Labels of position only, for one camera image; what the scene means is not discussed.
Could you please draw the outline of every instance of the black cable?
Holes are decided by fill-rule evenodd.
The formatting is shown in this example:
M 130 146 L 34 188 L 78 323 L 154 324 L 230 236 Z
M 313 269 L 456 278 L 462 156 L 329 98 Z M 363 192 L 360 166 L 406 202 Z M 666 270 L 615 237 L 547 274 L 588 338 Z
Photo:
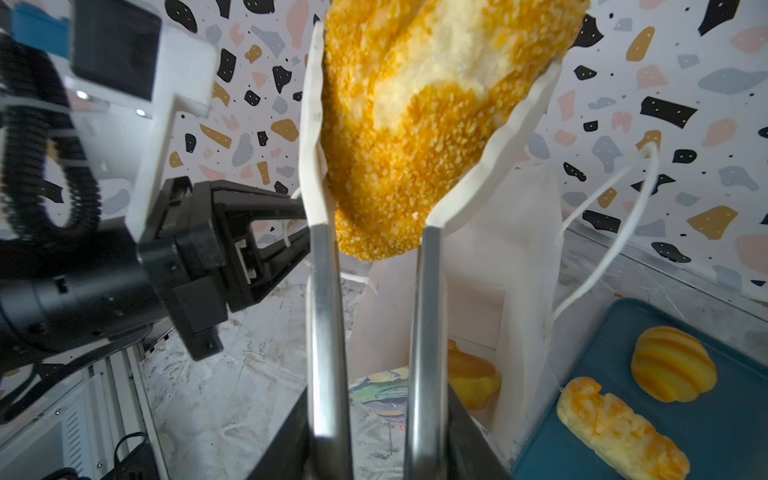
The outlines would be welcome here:
M 41 378 L 41 380 L 35 383 L 18 402 L 13 403 L 16 397 L 21 395 L 21 393 L 27 389 L 30 382 L 39 373 L 39 368 L 37 364 L 35 364 L 32 368 L 32 372 L 29 375 L 29 378 L 27 378 L 24 383 L 22 383 L 16 389 L 14 389 L 13 392 L 0 399 L 0 425 L 4 425 L 16 418 L 29 406 L 37 402 L 38 399 L 40 399 L 40 397 L 42 397 L 48 390 L 53 388 L 61 380 L 70 376 L 72 373 L 75 373 L 79 369 L 83 369 L 87 366 L 91 366 L 99 360 L 133 345 L 134 343 L 144 338 L 151 330 L 152 325 L 147 325 L 139 330 L 134 330 L 131 333 L 115 339 L 107 345 L 100 346 L 88 353 L 84 353 L 78 358 L 72 360 L 70 363 L 67 363 L 60 369 L 56 370 L 52 374 L 46 376 L 45 378 Z
M 16 97 L 47 101 L 69 108 L 61 80 L 48 55 L 0 35 L 0 83 Z M 49 129 L 73 129 L 69 114 L 26 106 L 5 107 L 7 125 L 2 183 L 8 224 L 21 242 L 45 253 L 76 250 L 96 230 L 101 215 L 98 183 L 87 166 L 62 164 L 69 186 L 71 212 L 67 225 L 55 225 L 45 209 L 45 150 Z M 75 137 L 56 139 L 61 159 L 84 160 Z
M 74 468 L 60 468 L 59 470 L 47 474 L 40 480 L 78 480 L 78 471 Z
M 118 449 L 120 448 L 120 445 L 123 445 L 123 442 L 125 442 L 126 440 L 132 439 L 135 437 L 144 437 L 144 441 L 149 442 L 149 435 L 147 435 L 146 432 L 129 433 L 128 435 L 120 439 L 118 444 L 114 446 L 114 466 L 115 467 L 117 467 L 118 463 L 120 463 L 120 457 L 118 457 Z

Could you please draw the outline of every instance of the golden crust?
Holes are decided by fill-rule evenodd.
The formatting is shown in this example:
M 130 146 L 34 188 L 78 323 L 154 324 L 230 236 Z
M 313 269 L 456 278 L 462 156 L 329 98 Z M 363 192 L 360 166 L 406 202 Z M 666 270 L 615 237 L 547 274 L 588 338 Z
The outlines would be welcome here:
M 496 63 L 508 65 L 501 80 L 484 90 L 437 76 L 440 81 L 398 99 L 404 106 L 392 110 L 397 122 L 377 124 L 375 118 L 388 118 L 381 92 L 414 68 L 412 52 L 445 25 L 441 15 L 449 6 L 478 12 L 479 21 L 466 28 L 474 49 L 468 55 L 491 71 L 493 62 L 480 62 L 500 55 Z M 341 251 L 381 260 L 416 248 L 429 211 L 477 163 L 552 58 L 568 50 L 587 6 L 585 0 L 336 0 L 326 20 L 321 141 Z M 442 63 L 457 68 L 453 54 L 438 51 L 422 65 L 447 58 Z

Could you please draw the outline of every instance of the white paper bag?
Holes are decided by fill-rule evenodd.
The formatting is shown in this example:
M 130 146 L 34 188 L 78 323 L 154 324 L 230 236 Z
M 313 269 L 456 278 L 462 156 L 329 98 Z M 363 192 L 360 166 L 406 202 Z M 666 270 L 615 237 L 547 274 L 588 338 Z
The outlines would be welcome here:
M 614 245 L 590 279 L 557 309 L 554 291 L 565 227 L 618 178 L 644 162 L 658 172 L 655 144 L 628 163 L 564 222 L 558 181 L 548 166 L 511 171 L 488 203 L 444 239 L 446 316 L 449 338 L 462 351 L 493 362 L 502 387 L 484 422 L 506 455 L 544 372 L 556 316 L 599 279 L 626 244 L 654 182 L 646 181 Z M 409 363 L 415 292 L 415 251 L 373 264 L 378 294 L 366 289 L 347 346 L 349 378 Z

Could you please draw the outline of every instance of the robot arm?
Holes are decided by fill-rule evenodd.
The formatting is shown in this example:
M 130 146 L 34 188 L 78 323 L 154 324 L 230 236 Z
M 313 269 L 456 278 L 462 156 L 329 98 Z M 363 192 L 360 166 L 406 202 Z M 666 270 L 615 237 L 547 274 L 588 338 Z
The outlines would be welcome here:
M 34 44 L 28 25 L 19 25 Z M 304 229 L 290 236 L 290 247 L 257 247 L 253 221 L 304 218 L 301 200 L 287 195 L 227 181 L 193 185 L 186 177 L 160 186 L 174 115 L 210 110 L 217 53 L 208 43 L 133 3 L 73 2 L 71 47 L 62 52 L 70 61 L 57 66 L 94 108 L 70 112 L 48 56 L 3 37 L 4 120 L 14 135 L 3 180 L 19 238 L 0 243 L 0 372 L 105 343 L 18 401 L 22 392 L 0 400 L 0 422 L 8 422 L 59 379 L 137 342 L 166 316 L 195 360 L 220 352 L 216 325 L 227 308 L 260 302 L 308 254 L 310 236 Z M 18 74 L 27 67 L 26 77 Z M 32 87 L 8 81 L 19 77 Z M 43 183 L 45 149 L 38 146 L 46 137 L 62 149 L 71 190 L 75 176 L 93 192 L 74 192 L 80 203 L 72 202 L 63 228 L 50 223 L 41 192 L 26 187 Z M 94 177 L 133 183 L 124 219 L 98 224 Z

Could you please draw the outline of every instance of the white cable tie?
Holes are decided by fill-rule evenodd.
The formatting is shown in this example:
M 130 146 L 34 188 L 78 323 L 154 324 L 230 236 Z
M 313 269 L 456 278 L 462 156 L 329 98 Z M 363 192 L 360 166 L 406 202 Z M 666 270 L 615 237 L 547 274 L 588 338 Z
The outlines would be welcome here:
M 364 283 L 367 286 L 371 287 L 371 290 L 373 290 L 374 295 L 379 295 L 379 291 L 376 289 L 376 285 L 373 284 L 373 280 L 371 280 L 370 276 L 354 275 L 352 273 L 347 273 L 347 272 L 341 272 L 340 276 L 344 280 L 350 280 L 352 282 L 357 282 L 357 283 Z
M 59 158 L 58 163 L 62 167 L 90 168 L 91 164 L 85 158 Z
M 3 110 L 5 110 L 6 107 L 30 107 L 53 111 L 57 114 L 69 114 L 70 111 L 68 107 L 51 103 L 50 101 L 43 101 L 30 97 L 14 97 L 12 95 L 0 98 L 0 105 L 3 107 Z
M 70 138 L 77 136 L 78 131 L 75 128 L 54 128 L 48 131 L 48 138 Z
M 635 168 L 640 162 L 639 161 L 630 161 L 626 165 L 624 165 L 621 170 L 616 172 L 615 174 L 611 175 L 600 187 L 595 190 L 592 195 L 587 198 L 587 200 L 584 200 L 581 202 L 581 205 L 576 207 L 574 211 L 571 212 L 570 215 L 568 215 L 568 218 L 566 218 L 563 223 L 560 226 L 560 230 L 558 231 L 558 238 L 562 237 L 565 231 L 568 229 L 568 227 L 573 223 L 574 220 L 576 220 L 576 217 L 581 215 L 586 209 L 589 208 L 590 205 L 592 205 L 592 202 L 597 200 L 602 194 L 605 193 L 606 190 L 613 187 L 616 182 L 618 182 L 624 175 L 628 174 L 630 170 Z
M 627 216 L 627 219 L 621 224 L 618 234 L 614 239 L 613 245 L 608 249 L 600 263 L 594 268 L 590 276 L 576 289 L 571 295 L 568 296 L 552 313 L 552 322 L 554 322 L 565 309 L 567 309 L 573 302 L 580 299 L 586 292 L 588 292 L 603 276 L 605 270 L 611 265 L 616 256 L 624 249 L 624 245 L 629 242 L 630 238 L 634 235 L 634 229 L 640 222 L 640 217 L 645 211 L 645 207 L 648 205 L 650 196 L 653 194 L 656 188 L 656 182 L 658 181 L 659 174 L 659 147 L 655 142 L 648 142 L 641 148 L 638 153 L 643 159 L 648 159 L 647 170 L 645 180 L 643 180 L 643 187 L 640 189 L 640 195 L 637 196 L 637 201 L 632 207 L 632 211 Z

